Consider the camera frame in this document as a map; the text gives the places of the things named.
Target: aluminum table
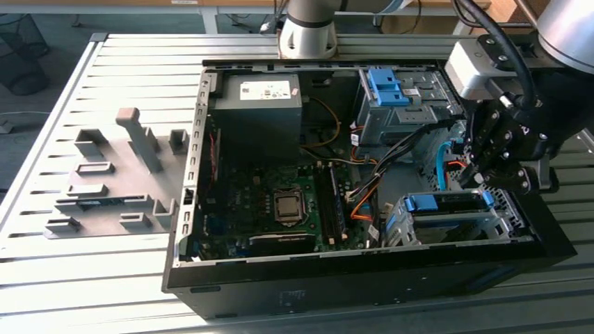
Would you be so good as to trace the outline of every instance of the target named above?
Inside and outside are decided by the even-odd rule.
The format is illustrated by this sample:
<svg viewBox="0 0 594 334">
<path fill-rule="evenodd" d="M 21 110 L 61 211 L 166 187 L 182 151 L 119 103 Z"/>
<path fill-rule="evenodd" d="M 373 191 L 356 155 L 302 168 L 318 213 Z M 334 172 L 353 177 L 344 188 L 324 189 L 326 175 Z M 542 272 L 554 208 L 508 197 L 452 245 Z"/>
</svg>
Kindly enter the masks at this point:
<svg viewBox="0 0 594 334">
<path fill-rule="evenodd" d="M 453 36 L 342 35 L 344 58 L 448 58 Z M 584 132 L 552 164 L 545 195 L 578 256 L 476 296 L 206 322 L 161 291 L 167 234 L 47 240 L 81 153 L 78 130 L 143 111 L 158 133 L 191 126 L 202 60 L 275 58 L 261 35 L 95 35 L 0 206 L 0 333 L 592 333 L 594 154 Z"/>
</svg>

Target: label sticker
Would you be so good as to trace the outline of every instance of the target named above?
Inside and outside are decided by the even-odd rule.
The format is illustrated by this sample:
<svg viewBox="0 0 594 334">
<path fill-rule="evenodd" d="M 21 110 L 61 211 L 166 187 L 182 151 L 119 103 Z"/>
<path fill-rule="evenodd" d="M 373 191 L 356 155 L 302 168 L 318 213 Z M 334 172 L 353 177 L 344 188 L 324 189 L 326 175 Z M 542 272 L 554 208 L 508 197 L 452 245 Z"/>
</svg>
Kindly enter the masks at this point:
<svg viewBox="0 0 594 334">
<path fill-rule="evenodd" d="M 376 228 L 376 226 L 370 225 L 370 228 L 368 229 L 368 232 L 370 233 L 370 236 L 378 240 L 380 239 L 380 231 Z"/>
<path fill-rule="evenodd" d="M 417 88 L 404 89 L 402 92 L 405 93 L 405 95 L 418 95 L 418 96 L 421 96 L 420 90 Z"/>
<path fill-rule="evenodd" d="M 245 81 L 239 87 L 241 100 L 289 100 L 291 87 L 289 81 Z"/>
<path fill-rule="evenodd" d="M 360 135 L 352 134 L 352 145 L 360 146 Z"/>
<path fill-rule="evenodd" d="M 171 0 L 173 5 L 198 5 L 198 0 Z"/>
</svg>

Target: power supply label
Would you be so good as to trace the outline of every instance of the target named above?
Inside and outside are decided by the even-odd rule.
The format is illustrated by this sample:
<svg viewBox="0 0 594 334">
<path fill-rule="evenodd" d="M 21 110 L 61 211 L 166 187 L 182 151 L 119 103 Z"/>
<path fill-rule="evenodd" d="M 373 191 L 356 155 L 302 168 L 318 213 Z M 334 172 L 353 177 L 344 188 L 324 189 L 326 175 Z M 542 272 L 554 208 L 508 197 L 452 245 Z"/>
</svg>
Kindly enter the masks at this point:
<svg viewBox="0 0 594 334">
<path fill-rule="evenodd" d="M 245 81 L 241 85 L 241 100 L 289 100 L 291 85 L 289 81 Z"/>
</svg>

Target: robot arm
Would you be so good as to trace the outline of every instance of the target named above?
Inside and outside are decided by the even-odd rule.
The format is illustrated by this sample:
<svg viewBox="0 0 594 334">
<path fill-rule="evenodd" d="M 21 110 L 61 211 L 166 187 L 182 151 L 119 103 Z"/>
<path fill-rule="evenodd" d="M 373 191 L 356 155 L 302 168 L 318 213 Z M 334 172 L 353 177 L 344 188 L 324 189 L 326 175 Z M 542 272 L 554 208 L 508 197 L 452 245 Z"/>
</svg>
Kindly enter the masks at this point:
<svg viewBox="0 0 594 334">
<path fill-rule="evenodd" d="M 461 40 L 446 65 L 460 95 L 478 101 L 461 185 L 556 191 L 549 161 L 594 118 L 594 2 L 552 0 L 538 33 L 514 38 L 514 49 L 474 2 L 458 3 L 490 32 Z"/>
</svg>

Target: motherboard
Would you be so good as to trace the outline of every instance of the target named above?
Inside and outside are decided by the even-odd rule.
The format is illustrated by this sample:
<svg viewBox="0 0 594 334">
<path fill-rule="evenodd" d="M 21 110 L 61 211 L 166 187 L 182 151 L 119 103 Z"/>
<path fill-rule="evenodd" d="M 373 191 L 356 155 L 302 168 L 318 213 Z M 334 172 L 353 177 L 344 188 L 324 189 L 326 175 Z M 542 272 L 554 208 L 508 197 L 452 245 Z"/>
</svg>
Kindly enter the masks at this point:
<svg viewBox="0 0 594 334">
<path fill-rule="evenodd" d="M 227 199 L 206 216 L 199 250 L 225 259 L 365 247 L 365 223 L 346 218 L 345 164 L 231 168 Z"/>
</svg>

